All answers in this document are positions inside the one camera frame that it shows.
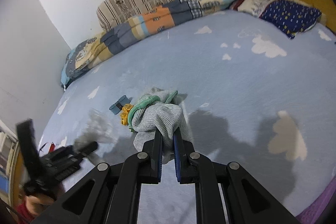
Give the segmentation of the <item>person left hand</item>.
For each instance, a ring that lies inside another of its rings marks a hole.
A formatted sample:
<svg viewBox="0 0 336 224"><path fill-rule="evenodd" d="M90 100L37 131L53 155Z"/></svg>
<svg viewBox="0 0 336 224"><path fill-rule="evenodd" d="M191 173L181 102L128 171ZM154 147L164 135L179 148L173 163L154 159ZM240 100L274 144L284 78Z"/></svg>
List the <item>person left hand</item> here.
<svg viewBox="0 0 336 224"><path fill-rule="evenodd" d="M36 218L43 213L49 206L51 206L60 196L65 193L63 184L59 184L52 190L55 198L46 196L45 194L34 194L25 196L26 208L28 212Z"/></svg>

